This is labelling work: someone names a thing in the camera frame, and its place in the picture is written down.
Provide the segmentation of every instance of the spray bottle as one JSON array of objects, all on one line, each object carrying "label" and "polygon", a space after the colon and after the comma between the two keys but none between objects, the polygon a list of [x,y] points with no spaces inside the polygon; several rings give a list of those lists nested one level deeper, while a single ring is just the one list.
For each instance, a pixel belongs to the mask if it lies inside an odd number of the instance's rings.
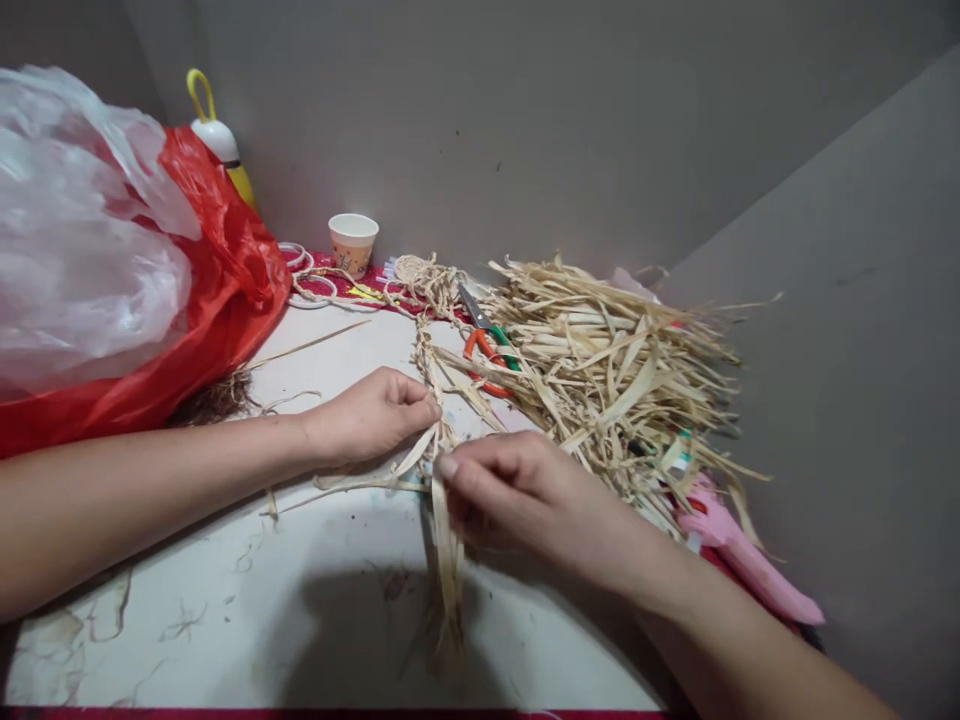
[{"label": "spray bottle", "polygon": [[[207,117],[203,112],[203,106],[197,99],[197,92],[194,84],[199,79],[207,90],[207,107],[210,110],[210,116]],[[240,193],[243,201],[253,208],[253,211],[259,214],[257,210],[257,201],[253,196],[253,187],[250,185],[250,178],[247,177],[247,171],[240,164],[240,151],[237,149],[237,141],[230,132],[230,128],[217,120],[217,109],[213,104],[213,91],[210,89],[210,83],[206,75],[193,68],[187,73],[187,91],[193,100],[193,106],[197,109],[197,119],[190,123],[190,129],[199,137],[220,162],[223,163],[233,180],[234,187]]]}]

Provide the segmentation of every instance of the paper cup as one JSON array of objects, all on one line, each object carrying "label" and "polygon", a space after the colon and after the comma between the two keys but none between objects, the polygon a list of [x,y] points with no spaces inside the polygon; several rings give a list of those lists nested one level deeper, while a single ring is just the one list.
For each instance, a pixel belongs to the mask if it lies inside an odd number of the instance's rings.
[{"label": "paper cup", "polygon": [[334,215],[327,223],[333,241],[333,262],[341,270],[359,280],[367,272],[370,252],[380,226],[356,213]]}]

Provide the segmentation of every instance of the orange scissor handle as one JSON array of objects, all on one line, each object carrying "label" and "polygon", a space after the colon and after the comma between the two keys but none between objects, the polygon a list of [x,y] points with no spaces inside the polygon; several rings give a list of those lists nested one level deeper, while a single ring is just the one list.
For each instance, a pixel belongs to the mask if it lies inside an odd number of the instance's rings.
[{"label": "orange scissor handle", "polygon": [[[474,330],[470,333],[470,337],[467,338],[467,344],[463,348],[463,356],[467,360],[473,360],[473,350],[479,345],[480,351],[490,358],[490,362],[494,365],[499,365],[500,367],[506,367],[507,364],[497,355],[496,351],[490,346],[490,343],[487,342],[487,331],[486,330]],[[475,372],[469,373],[470,377],[474,380],[481,380],[482,378],[477,375]],[[481,389],[487,392],[490,395],[498,398],[508,398],[513,397],[513,390],[507,390],[506,388],[497,387],[490,383],[484,383],[481,386]]]}]

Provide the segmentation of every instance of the white table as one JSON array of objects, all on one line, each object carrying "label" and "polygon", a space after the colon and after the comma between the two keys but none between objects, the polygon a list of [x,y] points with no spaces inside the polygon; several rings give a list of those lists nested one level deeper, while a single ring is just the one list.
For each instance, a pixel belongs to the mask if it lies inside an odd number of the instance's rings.
[{"label": "white table", "polygon": [[[255,371],[254,395],[264,403],[301,390],[331,398],[380,365],[416,376],[413,323],[389,312],[363,317],[372,322]],[[291,308],[259,357],[358,319],[339,308]],[[448,325],[436,324],[433,333],[462,349]],[[317,402],[303,396],[279,410]],[[511,429],[524,425],[500,401],[495,407]],[[446,411],[462,436],[489,432],[457,396],[448,396]],[[279,490],[278,504],[282,510],[317,492],[300,482]],[[6,702],[663,707],[663,695],[645,679],[656,679],[663,692],[663,670],[625,614],[517,555],[470,564],[468,649],[459,659],[435,661],[435,636],[422,623],[434,587],[422,503],[413,493],[354,490],[282,514],[274,526],[261,515],[266,499],[252,498],[61,609],[26,621]],[[122,512],[105,508],[104,522]]]}]

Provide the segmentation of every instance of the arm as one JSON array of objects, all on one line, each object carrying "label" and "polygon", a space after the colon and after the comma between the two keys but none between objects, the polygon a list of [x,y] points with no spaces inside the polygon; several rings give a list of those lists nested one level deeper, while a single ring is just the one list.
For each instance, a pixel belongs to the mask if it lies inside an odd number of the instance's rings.
[{"label": "arm", "polygon": [[468,540],[508,537],[629,602],[705,720],[896,717],[543,436],[465,443],[439,467]]},{"label": "arm", "polygon": [[426,388],[381,368],[299,415],[101,438],[6,460],[0,623],[233,502],[312,468],[389,452],[439,417]]}]

